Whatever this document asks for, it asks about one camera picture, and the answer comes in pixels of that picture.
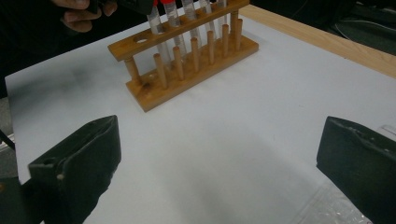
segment sleeve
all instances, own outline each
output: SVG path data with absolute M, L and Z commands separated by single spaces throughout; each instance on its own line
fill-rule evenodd
M 0 0 L 0 43 L 33 54 L 53 52 L 63 38 L 63 12 L 50 0 Z

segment wooden peg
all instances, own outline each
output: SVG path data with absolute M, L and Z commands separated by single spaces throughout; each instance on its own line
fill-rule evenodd
M 236 21 L 235 51 L 238 51 L 238 50 L 241 49 L 242 24 L 243 24 L 243 20 L 242 19 L 238 19 Z
M 168 88 L 168 82 L 166 80 L 165 69 L 163 65 L 163 60 L 161 59 L 161 55 L 159 53 L 154 54 L 154 61 L 157 65 L 157 73 L 158 77 L 160 78 L 161 84 L 164 89 Z
M 207 32 L 207 45 L 209 47 L 209 64 L 215 63 L 215 34 L 213 31 Z
M 239 16 L 239 11 L 233 11 L 231 12 L 231 18 L 230 18 L 230 24 L 231 24 L 231 34 L 235 33 L 236 30 L 236 21 L 238 20 L 238 16 Z
M 184 80 L 184 71 L 183 71 L 183 62 L 181 59 L 180 48 L 178 46 L 173 47 L 174 56 L 175 56 L 175 66 L 177 70 L 178 79 Z
M 134 57 L 124 60 L 124 63 L 129 75 L 132 78 L 132 82 L 138 86 L 142 85 L 142 80 L 140 79 L 139 70 L 137 69 Z
M 192 61 L 194 64 L 194 72 L 199 72 L 199 50 L 198 50 L 198 39 L 193 37 L 191 39 L 191 51 L 192 51 Z
M 222 56 L 226 58 L 228 55 L 228 33 L 230 26 L 228 24 L 222 25 Z

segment table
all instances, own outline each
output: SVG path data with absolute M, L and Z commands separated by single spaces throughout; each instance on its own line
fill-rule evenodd
M 252 6 L 241 14 L 259 51 L 148 113 L 106 48 L 146 23 L 7 77 L 21 182 L 29 162 L 115 114 L 122 161 L 85 223 L 291 223 L 327 181 L 316 155 L 328 116 L 396 126 L 396 61 Z M 151 58 L 139 54 L 139 69 Z

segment black object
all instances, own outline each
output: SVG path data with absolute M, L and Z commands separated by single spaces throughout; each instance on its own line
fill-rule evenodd
M 250 0 L 254 6 L 261 7 L 279 15 L 327 31 L 335 22 L 344 18 L 356 6 L 357 0 Z M 368 6 L 396 7 L 395 0 L 360 0 Z
M 6 86 L 6 79 L 1 77 L 0 74 L 0 99 L 8 97 L 7 86 Z
M 13 150 L 15 150 L 15 144 L 14 142 L 11 141 L 11 139 L 8 138 L 8 136 L 6 136 L 5 133 L 3 133 L 3 131 L 0 130 L 0 143 L 1 142 L 5 142 L 10 148 L 12 148 Z
M 396 223 L 396 142 L 328 117 L 317 161 L 319 170 L 375 224 Z
M 90 5 L 87 10 L 91 13 L 96 14 L 99 5 L 103 5 L 105 1 L 116 1 L 116 0 L 90 0 Z M 149 15 L 152 10 L 154 0 L 120 0 L 120 5 L 127 7 L 137 13 L 143 15 Z
M 23 186 L 18 178 L 0 180 L 0 223 L 82 223 L 110 185 L 120 157 L 116 116 L 85 124 L 30 163 L 32 178 Z

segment wooden table edge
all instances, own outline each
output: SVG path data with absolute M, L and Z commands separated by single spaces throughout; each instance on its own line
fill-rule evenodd
M 249 5 L 239 10 L 242 16 L 291 35 L 355 63 L 396 78 L 396 56 L 344 39 L 317 28 Z

